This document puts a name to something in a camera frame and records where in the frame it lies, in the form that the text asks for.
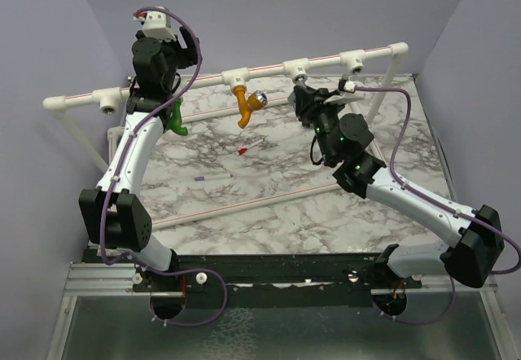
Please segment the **chrome metal faucet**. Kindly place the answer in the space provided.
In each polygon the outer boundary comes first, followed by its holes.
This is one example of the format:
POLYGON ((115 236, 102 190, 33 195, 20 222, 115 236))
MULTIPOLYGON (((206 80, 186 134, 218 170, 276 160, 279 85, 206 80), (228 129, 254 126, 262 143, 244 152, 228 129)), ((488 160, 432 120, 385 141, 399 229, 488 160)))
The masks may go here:
POLYGON ((306 75, 299 75, 297 77, 295 77, 293 79, 293 90, 292 92, 289 94, 288 98, 287 98, 287 102, 293 106, 296 102, 296 88, 297 87, 300 87, 302 89, 305 89, 307 86, 306 86, 306 80, 307 80, 307 76, 306 75))

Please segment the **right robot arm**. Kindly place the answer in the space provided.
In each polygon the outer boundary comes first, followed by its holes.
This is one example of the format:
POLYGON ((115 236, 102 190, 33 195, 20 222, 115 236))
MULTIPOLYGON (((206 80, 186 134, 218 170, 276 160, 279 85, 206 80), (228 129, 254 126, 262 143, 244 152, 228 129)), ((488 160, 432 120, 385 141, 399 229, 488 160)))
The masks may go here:
POLYGON ((359 89, 345 80, 334 91, 297 83, 288 101, 302 126, 314 131, 312 144, 321 152, 317 165, 334 169, 344 191, 386 205, 439 238, 434 244, 387 247, 376 261, 375 281, 391 288, 413 275, 448 274, 467 287, 481 288, 504 249, 497 211, 444 199, 400 176, 392 161, 372 156, 366 148, 374 135, 364 116, 341 113, 359 89))

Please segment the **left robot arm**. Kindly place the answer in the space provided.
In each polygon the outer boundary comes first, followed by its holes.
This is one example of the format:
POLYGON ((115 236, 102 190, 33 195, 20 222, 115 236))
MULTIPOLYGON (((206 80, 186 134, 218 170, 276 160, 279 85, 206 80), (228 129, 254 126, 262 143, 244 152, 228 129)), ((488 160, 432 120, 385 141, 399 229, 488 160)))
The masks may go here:
POLYGON ((97 186, 79 196, 89 240, 99 246, 103 262, 112 265, 129 257, 152 270, 151 280, 165 291, 179 283, 177 255, 152 234, 151 216, 139 195, 151 153, 168 123, 187 133, 180 115, 178 72, 198 68, 201 57, 193 33, 184 26, 179 30, 183 44, 137 32, 132 46, 135 81, 126 103, 124 134, 97 186))

